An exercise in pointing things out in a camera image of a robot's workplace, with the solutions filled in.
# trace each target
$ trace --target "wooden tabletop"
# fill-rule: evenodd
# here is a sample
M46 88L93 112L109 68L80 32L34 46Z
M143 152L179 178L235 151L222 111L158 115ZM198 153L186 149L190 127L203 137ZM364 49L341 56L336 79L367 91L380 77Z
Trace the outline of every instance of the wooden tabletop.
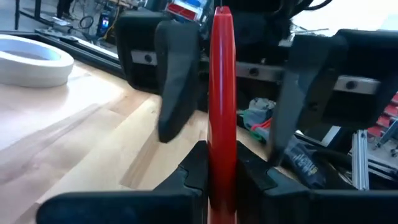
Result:
M168 144L157 141L160 98L76 62L68 84L0 86L0 223L34 223L37 208L72 191L153 189L207 135L197 111ZM238 128L238 139L265 158Z

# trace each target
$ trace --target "white tape roll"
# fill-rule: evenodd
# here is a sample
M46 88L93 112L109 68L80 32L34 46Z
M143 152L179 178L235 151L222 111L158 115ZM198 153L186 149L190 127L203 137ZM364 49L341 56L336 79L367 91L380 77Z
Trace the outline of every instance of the white tape roll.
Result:
M50 45L0 34L0 83L45 88L63 85L73 68L68 53Z

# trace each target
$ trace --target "wooden table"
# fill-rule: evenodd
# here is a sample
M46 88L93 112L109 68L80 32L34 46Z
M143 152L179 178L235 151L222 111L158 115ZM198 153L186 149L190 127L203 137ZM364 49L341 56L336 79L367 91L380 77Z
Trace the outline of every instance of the wooden table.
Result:
M1 85L0 94L2 224L34 223L39 205L64 192L153 189L206 138L198 111L179 137L159 143L160 98L80 62L65 86ZM246 131L238 139L265 158Z

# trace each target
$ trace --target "roll of tape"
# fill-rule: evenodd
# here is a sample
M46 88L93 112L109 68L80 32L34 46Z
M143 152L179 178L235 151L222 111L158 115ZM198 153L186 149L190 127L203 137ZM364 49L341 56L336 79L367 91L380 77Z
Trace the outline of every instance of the roll of tape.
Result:
M73 63L72 56L56 47L0 34L0 83L34 88L63 85Z

